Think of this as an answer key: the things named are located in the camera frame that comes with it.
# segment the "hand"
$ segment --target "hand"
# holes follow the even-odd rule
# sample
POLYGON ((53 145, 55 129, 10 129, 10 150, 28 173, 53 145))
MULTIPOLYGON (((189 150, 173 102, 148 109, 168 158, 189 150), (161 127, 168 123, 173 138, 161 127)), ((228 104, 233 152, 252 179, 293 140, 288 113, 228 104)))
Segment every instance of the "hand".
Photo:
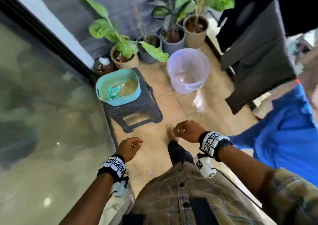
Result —
POLYGON ((128 162, 136 155, 141 143, 143 143, 143 140, 138 137, 125 139, 119 144, 116 154, 121 155, 125 162, 128 162))
POLYGON ((200 135, 206 130, 199 125, 197 122, 183 121, 178 123, 177 126, 173 129, 173 132, 176 136, 185 139, 191 143, 199 142, 200 135))

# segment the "plaid shirt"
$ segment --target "plaid shirt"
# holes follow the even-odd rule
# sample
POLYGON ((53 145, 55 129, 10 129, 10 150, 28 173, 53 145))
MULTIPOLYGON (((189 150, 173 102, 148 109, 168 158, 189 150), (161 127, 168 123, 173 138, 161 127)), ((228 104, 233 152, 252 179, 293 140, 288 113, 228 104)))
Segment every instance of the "plaid shirt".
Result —
MULTIPOLYGON (((276 223, 318 224, 316 187, 280 168, 270 189, 263 209, 276 223)), ((127 218, 137 214, 141 222, 123 219, 123 224, 263 224, 249 199, 222 174, 205 179, 188 162, 176 164, 142 189, 127 218)))

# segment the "jeans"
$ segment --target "jeans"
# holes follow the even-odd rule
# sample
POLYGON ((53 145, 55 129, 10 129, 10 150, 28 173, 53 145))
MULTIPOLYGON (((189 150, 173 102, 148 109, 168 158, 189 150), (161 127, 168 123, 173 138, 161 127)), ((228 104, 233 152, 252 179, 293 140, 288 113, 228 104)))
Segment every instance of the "jeans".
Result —
POLYGON ((184 161, 194 164, 192 155, 175 140, 169 142, 168 152, 172 165, 184 161))

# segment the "shirt sleeve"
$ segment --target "shirt sleeve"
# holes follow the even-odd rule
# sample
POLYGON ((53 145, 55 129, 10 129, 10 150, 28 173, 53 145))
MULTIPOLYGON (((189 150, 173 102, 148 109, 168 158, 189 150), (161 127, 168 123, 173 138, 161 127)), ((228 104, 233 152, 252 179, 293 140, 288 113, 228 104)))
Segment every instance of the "shirt sleeve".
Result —
POLYGON ((318 224, 318 189, 300 176, 280 168, 269 183, 263 210, 278 225, 318 224))

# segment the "cardboard pot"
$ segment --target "cardboard pot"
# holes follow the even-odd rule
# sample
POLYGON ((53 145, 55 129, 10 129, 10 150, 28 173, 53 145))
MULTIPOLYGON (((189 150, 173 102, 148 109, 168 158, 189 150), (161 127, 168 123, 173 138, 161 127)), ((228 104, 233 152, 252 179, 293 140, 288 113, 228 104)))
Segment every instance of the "cardboard pot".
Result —
MULTIPOLYGON (((155 33, 150 33, 149 36, 155 36, 155 37, 157 37, 159 39, 159 41, 160 41, 159 48, 162 50, 162 40, 161 40, 160 36, 158 36, 155 33)), ((143 36, 142 35, 138 36, 136 41, 137 42, 143 41, 143 36)), ((157 59, 155 59, 151 55, 149 55, 147 52, 141 50, 140 49, 140 44, 138 45, 138 54, 139 54, 140 60, 142 62, 144 62, 144 63, 154 64, 154 63, 156 63, 158 61, 157 59)))
POLYGON ((208 20, 203 17, 199 16, 199 22, 203 22, 204 29, 200 33, 190 32, 186 25, 190 20, 193 20, 196 18, 195 14, 189 15, 187 18, 185 18, 183 22, 183 30, 185 31, 185 46, 189 48, 199 48, 205 41, 206 31, 208 30, 209 22, 208 20))
POLYGON ((160 36, 161 36, 161 39, 162 39, 162 49, 163 49, 163 52, 167 52, 170 56, 175 53, 177 50, 180 50, 180 49, 183 49, 185 47, 185 32, 183 31, 182 29, 182 26, 180 25, 176 25, 176 30, 180 30, 183 34, 183 37, 182 39, 179 41, 179 42, 176 42, 176 43, 169 43, 169 42, 166 42, 164 40, 164 37, 163 37, 163 34, 162 33, 160 36))
POLYGON ((118 69, 133 68, 133 67, 138 67, 139 66, 139 59, 138 59, 138 55, 137 54, 134 55, 133 58, 130 61, 128 61, 128 62, 119 63, 119 62, 115 61, 114 52, 116 50, 117 50, 116 46, 113 46, 113 48, 110 50, 110 58, 115 63, 115 65, 118 67, 118 69))

